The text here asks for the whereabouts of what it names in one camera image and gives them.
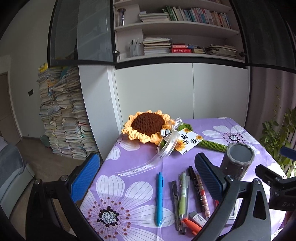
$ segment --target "black marker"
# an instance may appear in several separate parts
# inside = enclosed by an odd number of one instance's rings
[[[192,166],[189,167],[189,176],[190,176],[190,179],[193,182],[196,195],[197,195],[198,200],[200,202],[201,211],[204,212],[205,211],[205,207],[204,207],[204,204],[203,204],[203,201],[202,201],[202,196],[200,195],[200,190],[198,188],[198,184],[197,184],[197,180],[196,180],[196,175],[195,175],[195,172],[194,172]]]

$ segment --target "green crochet stem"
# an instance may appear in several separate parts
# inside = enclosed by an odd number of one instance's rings
[[[212,141],[206,141],[205,139],[203,139],[200,143],[198,143],[198,146],[207,148],[210,150],[220,151],[220,152],[226,152],[226,148],[227,148],[227,146],[224,146],[222,144],[218,144]]]
[[[183,130],[184,128],[188,128],[189,130],[193,131],[192,127],[190,124],[182,124],[178,127],[178,131]],[[166,141],[162,140],[160,143],[160,147],[161,149],[165,146]],[[200,143],[198,143],[199,147],[203,147],[206,149],[210,149],[210,150],[215,150],[215,151],[220,151],[220,152],[226,152],[226,148],[227,146],[224,146],[222,144],[218,144],[212,141],[206,141],[205,139],[203,139]]]

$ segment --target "floral tablecloth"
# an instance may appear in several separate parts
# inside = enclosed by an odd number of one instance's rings
[[[211,118],[185,120],[193,131],[206,140],[227,145],[230,142],[249,144],[255,151],[255,159],[244,181],[256,178],[255,167],[259,164],[285,177],[284,172],[266,150],[241,126],[231,118]],[[220,166],[223,153],[194,147],[184,155],[174,151],[156,168],[131,177],[121,177],[116,173],[134,168],[149,161],[156,154],[157,146],[142,144],[138,140],[130,141],[121,135],[109,153],[106,161],[96,175],[80,207],[90,225],[104,240],[108,241],[189,241],[193,238],[190,231],[180,235],[175,230],[174,207],[171,198],[170,182],[178,180],[178,174],[190,165],[194,166],[194,157],[203,152],[216,166]],[[163,173],[163,220],[161,227],[155,224],[155,205],[157,198],[157,174]],[[269,200],[269,187],[264,183],[264,190]],[[189,212],[197,209],[192,183],[189,189]],[[209,208],[213,213],[215,206],[205,187]],[[281,225],[285,212],[270,210],[271,229],[274,233]],[[223,233],[230,230],[225,227]]]

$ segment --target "gift tag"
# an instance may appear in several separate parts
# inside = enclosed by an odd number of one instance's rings
[[[202,136],[194,133],[193,131],[190,131],[187,128],[180,130],[179,134],[180,136],[178,138],[177,145],[175,146],[175,150],[180,152],[182,155],[195,147],[203,139]]]

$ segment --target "stack of books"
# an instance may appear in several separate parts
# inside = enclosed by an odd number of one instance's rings
[[[170,52],[170,39],[169,38],[145,38],[143,40],[144,54],[159,54]]]
[[[164,13],[169,15],[172,21],[187,21],[212,24],[220,27],[231,28],[228,15],[226,13],[211,12],[203,8],[181,9],[180,7],[166,6]]]
[[[237,49],[229,45],[210,45],[205,48],[207,54],[237,58]]]
[[[205,54],[205,49],[198,45],[173,43],[171,48],[172,53],[199,53]]]
[[[146,13],[140,12],[140,19],[142,22],[152,22],[152,21],[169,21],[168,13]]]
[[[86,114],[78,67],[70,67],[60,79],[62,69],[39,74],[42,98],[40,117],[52,152],[84,160],[98,152]]]

